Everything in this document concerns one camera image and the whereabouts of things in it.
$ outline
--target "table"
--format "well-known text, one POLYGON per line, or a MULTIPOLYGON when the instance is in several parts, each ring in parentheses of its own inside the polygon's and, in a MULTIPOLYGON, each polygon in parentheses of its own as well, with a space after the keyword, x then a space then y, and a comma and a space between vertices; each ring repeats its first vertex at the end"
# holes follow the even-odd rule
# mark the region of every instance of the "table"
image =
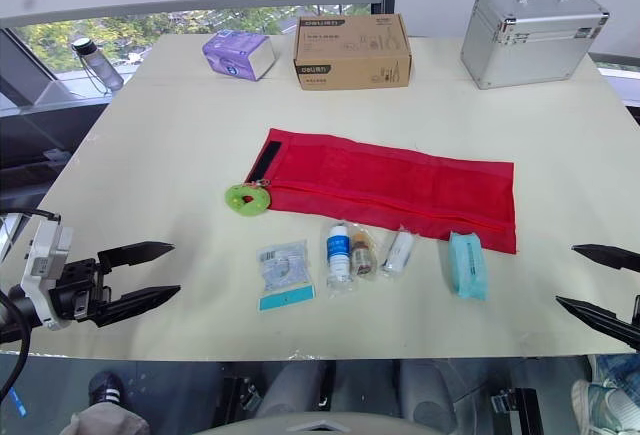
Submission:
MULTIPOLYGON (((34 331, 36 354, 139 360, 284 360, 544 356, 627 352, 554 300, 591 301, 629 320, 640 276, 570 250, 640 250, 640 127, 589 59, 565 82, 478 90, 461 40, 411 39, 407 88, 309 92, 292 64, 293 36, 258 83, 213 73, 208 37, 167 35, 115 97, 41 207, 75 229, 69 261, 143 240, 176 249, 106 278, 114 298, 180 284, 169 302, 97 329, 34 331), (447 243, 420 239, 396 281, 330 298, 328 219, 270 211, 243 218, 224 191, 250 170, 270 127, 461 159, 515 162, 518 254, 486 251, 486 302, 453 294, 447 243), (307 240, 317 297, 260 313, 259 248, 307 240)), ((32 220, 6 263, 16 283, 32 220)), ((391 232, 372 230, 381 245, 391 232)), ((11 345, 3 347, 12 349, 11 345)))

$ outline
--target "floor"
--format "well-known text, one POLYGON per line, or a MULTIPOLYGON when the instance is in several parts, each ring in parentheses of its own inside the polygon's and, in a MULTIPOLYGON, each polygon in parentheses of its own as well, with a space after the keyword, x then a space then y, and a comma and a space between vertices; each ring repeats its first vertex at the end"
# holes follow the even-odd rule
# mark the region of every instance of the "floor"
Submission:
MULTIPOLYGON (((13 355, 0 355, 0 379, 7 376, 14 359, 13 355)), ((73 412, 86 408, 87 384, 100 370, 112 370, 122 378, 129 407, 149 422, 154 435, 194 433, 211 426, 225 376, 249 376, 268 386, 284 363, 31 357, 15 386, 28 414, 21 418, 14 403, 5 401, 0 409, 0 435, 58 433, 73 412)), ((489 396, 507 386, 538 390, 546 435, 577 433, 569 393, 573 381, 590 375, 584 357, 451 359, 434 363, 454 403, 456 435, 493 434, 489 396)), ((393 360, 338 361, 331 410, 399 416, 395 366, 393 360)))

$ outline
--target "red mesh bag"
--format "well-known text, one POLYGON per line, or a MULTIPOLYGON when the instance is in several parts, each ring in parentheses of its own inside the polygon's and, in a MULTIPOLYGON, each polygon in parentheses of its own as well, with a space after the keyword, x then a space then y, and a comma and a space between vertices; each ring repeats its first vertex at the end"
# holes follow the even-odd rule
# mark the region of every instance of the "red mesh bag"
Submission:
POLYGON ((331 135, 271 129, 247 182, 271 210, 313 213, 448 240, 474 232, 516 253, 513 163, 434 157, 331 135))

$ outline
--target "white bottle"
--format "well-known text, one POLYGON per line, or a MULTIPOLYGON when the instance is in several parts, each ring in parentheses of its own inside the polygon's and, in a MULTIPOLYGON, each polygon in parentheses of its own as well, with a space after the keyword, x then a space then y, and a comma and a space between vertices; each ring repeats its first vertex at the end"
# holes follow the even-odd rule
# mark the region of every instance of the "white bottle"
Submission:
POLYGON ((330 282, 350 282, 352 280, 349 270, 349 235, 346 226, 335 225, 329 231, 327 259, 329 261, 330 282))
POLYGON ((124 85, 122 76, 113 68, 113 65, 109 63, 109 60, 98 50, 90 38, 79 38, 71 46, 78 56, 93 69, 105 87, 114 92, 122 88, 124 85))

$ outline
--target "brown cardboard box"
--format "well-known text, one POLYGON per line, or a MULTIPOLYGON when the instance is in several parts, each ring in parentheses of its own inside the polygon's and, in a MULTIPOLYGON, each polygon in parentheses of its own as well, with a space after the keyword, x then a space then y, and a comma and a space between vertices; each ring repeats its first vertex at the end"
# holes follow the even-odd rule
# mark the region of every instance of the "brown cardboard box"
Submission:
POLYGON ((304 90, 406 87, 411 48, 399 14, 301 17, 293 63, 304 90))

